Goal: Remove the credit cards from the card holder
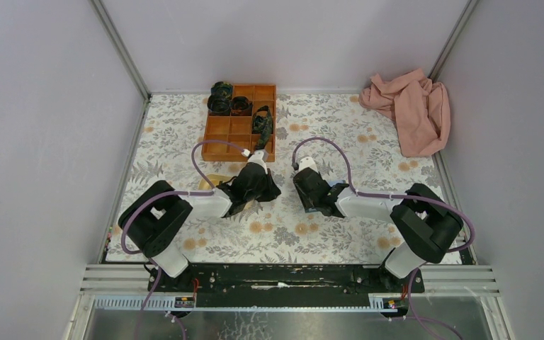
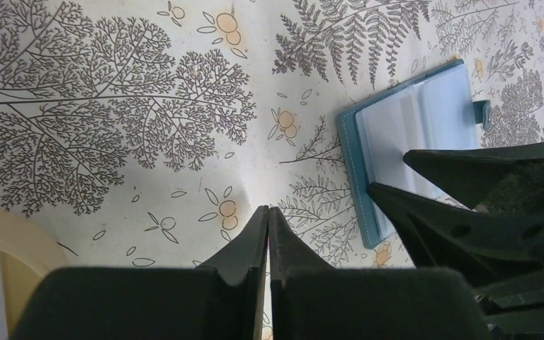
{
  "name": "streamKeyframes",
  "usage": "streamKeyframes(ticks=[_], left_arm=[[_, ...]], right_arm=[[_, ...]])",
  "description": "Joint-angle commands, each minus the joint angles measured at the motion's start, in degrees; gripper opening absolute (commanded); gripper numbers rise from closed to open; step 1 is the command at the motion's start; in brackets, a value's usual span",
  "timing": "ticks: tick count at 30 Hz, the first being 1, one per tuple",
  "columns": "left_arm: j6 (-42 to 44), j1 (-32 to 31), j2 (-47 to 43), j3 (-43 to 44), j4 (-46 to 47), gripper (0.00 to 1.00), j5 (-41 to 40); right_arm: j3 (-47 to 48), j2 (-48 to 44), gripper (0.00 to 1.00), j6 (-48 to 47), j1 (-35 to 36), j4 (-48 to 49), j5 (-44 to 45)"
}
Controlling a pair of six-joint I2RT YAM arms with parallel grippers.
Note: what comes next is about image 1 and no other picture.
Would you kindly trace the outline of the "beige oval tray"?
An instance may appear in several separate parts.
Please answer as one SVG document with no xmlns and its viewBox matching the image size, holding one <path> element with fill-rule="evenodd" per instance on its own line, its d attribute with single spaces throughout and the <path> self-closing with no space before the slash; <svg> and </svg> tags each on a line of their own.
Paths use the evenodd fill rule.
<svg viewBox="0 0 544 340">
<path fill-rule="evenodd" d="M 253 203 L 243 196 L 240 196 L 239 189 L 233 185 L 234 177 L 211 174 L 206 176 L 199 185 L 201 193 L 194 199 L 192 206 L 206 216 L 222 217 L 226 215 L 236 215 L 246 208 L 250 208 Z"/>
</svg>

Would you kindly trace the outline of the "blue leather card holder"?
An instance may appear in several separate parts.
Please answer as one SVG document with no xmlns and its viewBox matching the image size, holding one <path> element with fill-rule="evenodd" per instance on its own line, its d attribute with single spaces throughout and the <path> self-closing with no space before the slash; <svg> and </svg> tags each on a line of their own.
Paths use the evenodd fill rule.
<svg viewBox="0 0 544 340">
<path fill-rule="evenodd" d="M 346 184 L 345 180 L 333 180 L 333 181 L 326 181 L 326 184 L 332 188 L 338 184 Z M 305 208 L 305 212 L 307 213 L 313 213 L 313 212 L 321 212 L 321 210 L 319 210 L 318 208 L 316 208 L 315 206 L 308 206 L 307 208 Z"/>
</svg>

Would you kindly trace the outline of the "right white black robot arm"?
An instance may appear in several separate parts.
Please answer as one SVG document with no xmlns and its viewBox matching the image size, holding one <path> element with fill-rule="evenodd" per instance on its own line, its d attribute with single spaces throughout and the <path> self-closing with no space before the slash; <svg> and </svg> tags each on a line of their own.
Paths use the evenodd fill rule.
<svg viewBox="0 0 544 340">
<path fill-rule="evenodd" d="M 440 263 L 464 226 L 461 216 L 421 183 L 404 195 L 355 193 L 347 183 L 330 185 L 310 166 L 297 170 L 293 183 L 306 210 L 395 225 L 404 241 L 387 255 L 378 272 L 380 287 L 389 292 L 402 287 L 415 268 Z"/>
</svg>

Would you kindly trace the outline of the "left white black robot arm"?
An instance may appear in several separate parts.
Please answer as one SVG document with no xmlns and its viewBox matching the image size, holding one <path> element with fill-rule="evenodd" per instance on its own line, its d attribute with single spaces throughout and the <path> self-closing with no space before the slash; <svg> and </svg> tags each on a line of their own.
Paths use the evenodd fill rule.
<svg viewBox="0 0 544 340">
<path fill-rule="evenodd" d="M 255 163 L 209 191 L 177 191 L 164 180 L 156 181 L 119 217 L 120 243 L 130 254 L 126 244 L 130 239 L 139 253 L 165 272 L 164 282 L 182 291 L 191 284 L 192 274 L 174 238 L 187 220 L 229 218 L 251 201 L 271 202 L 280 194 L 271 170 Z"/>
</svg>

